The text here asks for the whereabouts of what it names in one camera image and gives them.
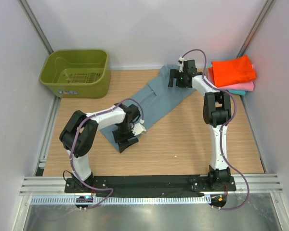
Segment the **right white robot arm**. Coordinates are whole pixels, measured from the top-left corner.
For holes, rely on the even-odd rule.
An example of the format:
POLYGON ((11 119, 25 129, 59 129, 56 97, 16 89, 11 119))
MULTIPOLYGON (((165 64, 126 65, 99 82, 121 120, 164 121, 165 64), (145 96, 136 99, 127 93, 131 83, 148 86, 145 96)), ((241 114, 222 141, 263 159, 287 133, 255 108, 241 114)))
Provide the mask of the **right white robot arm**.
POLYGON ((168 86, 173 85, 194 88, 204 97, 203 120, 209 126, 212 151, 207 184, 214 191, 225 190, 231 179, 230 168, 225 161, 227 127, 224 125, 231 118, 230 96, 198 72, 194 60, 184 58, 179 59, 179 69, 170 71, 168 86))

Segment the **grey-blue t shirt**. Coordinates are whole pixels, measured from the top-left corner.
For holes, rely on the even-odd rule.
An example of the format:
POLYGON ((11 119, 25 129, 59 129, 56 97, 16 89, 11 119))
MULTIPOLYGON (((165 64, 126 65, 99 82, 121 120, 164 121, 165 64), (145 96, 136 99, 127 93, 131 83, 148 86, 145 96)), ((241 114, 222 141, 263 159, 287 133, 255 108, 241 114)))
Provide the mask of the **grey-blue t shirt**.
POLYGON ((177 65, 164 65, 158 75, 136 92, 132 99, 136 100, 144 110, 144 127, 150 129, 162 117, 172 111, 195 89, 168 86, 170 70, 178 69, 177 65))

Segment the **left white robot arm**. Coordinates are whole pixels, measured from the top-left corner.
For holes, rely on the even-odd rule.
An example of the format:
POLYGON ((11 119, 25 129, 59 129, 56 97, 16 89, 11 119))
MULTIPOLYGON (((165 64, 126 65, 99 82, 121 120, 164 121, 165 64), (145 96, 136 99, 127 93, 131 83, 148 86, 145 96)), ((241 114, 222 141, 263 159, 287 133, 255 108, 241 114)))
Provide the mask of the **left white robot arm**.
POLYGON ((138 106, 117 103, 96 113, 75 111, 59 136, 66 149, 76 187, 83 193, 93 185, 93 172, 89 164, 88 152, 92 148, 98 131, 115 126, 110 136, 121 153, 138 142, 137 136, 146 131, 138 106))

